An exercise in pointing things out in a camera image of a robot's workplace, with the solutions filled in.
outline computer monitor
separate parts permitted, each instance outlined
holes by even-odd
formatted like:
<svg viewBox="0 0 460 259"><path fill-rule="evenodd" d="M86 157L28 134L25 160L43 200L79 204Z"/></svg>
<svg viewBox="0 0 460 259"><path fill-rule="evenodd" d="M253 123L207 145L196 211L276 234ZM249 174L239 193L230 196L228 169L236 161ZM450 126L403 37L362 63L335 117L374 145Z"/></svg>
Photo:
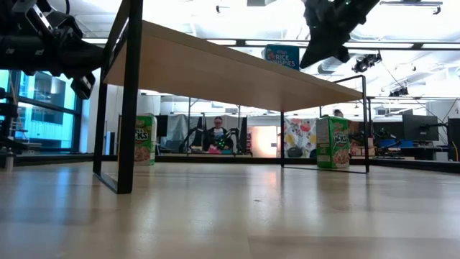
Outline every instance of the computer monitor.
<svg viewBox="0 0 460 259"><path fill-rule="evenodd" d="M403 115L405 140L438 141L438 118L436 116Z"/></svg>

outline ceiling light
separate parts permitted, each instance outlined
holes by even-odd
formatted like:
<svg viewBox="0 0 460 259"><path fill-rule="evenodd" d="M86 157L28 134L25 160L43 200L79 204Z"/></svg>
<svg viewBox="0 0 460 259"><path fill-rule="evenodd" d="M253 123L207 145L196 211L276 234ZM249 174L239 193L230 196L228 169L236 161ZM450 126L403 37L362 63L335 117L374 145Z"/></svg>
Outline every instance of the ceiling light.
<svg viewBox="0 0 460 259"><path fill-rule="evenodd" d="M272 45L293 45L298 47L307 47L308 42L306 41L270 41L270 40L247 40L246 45L253 45L253 46L265 46L268 44Z"/></svg>
<svg viewBox="0 0 460 259"><path fill-rule="evenodd" d="M460 43L427 43L423 44L422 49L460 50Z"/></svg>
<svg viewBox="0 0 460 259"><path fill-rule="evenodd" d="M235 46L236 45L236 40L208 40L208 41L214 44L217 44L217 45L225 45L225 46L228 46L228 45Z"/></svg>
<svg viewBox="0 0 460 259"><path fill-rule="evenodd" d="M407 48L413 47L413 43L396 43L396 42L346 42L344 47L361 48L361 49L393 49L393 48Z"/></svg>

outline colorful poster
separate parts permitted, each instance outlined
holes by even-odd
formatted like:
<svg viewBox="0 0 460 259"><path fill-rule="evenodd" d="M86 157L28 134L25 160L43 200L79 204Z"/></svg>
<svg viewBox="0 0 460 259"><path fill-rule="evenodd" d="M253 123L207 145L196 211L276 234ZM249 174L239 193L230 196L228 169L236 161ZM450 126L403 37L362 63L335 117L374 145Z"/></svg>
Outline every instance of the colorful poster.
<svg viewBox="0 0 460 259"><path fill-rule="evenodd" d="M300 69L299 47L268 44L262 54L264 59L270 62L296 69L297 71Z"/></svg>
<svg viewBox="0 0 460 259"><path fill-rule="evenodd" d="M285 119L285 157L310 158L316 149L317 119Z"/></svg>

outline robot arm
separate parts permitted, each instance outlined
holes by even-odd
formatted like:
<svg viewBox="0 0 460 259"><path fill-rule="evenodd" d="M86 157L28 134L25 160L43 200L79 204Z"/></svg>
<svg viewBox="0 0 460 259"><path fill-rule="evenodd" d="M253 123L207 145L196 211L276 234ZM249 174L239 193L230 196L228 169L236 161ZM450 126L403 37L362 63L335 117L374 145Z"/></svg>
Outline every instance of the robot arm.
<svg viewBox="0 0 460 259"><path fill-rule="evenodd" d="M28 76L49 71L73 78L72 89L88 99L103 62L103 49L82 40L74 17L52 10L46 0L0 0L0 69Z"/></svg>
<svg viewBox="0 0 460 259"><path fill-rule="evenodd" d="M367 14L380 0L306 0L304 17L310 28L311 41L300 67L336 57L341 62L350 59L343 46L351 31L366 22Z"/></svg>

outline wooden tabletop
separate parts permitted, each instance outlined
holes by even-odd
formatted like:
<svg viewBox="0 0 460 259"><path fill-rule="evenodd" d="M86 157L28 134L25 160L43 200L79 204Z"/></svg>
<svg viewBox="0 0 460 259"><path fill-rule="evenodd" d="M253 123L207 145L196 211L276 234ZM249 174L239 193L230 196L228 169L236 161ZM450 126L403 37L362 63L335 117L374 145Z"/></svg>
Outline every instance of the wooden tabletop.
<svg viewBox="0 0 460 259"><path fill-rule="evenodd" d="M139 88L280 112L354 101L336 83L143 21ZM124 85L126 43L105 82Z"/></svg>

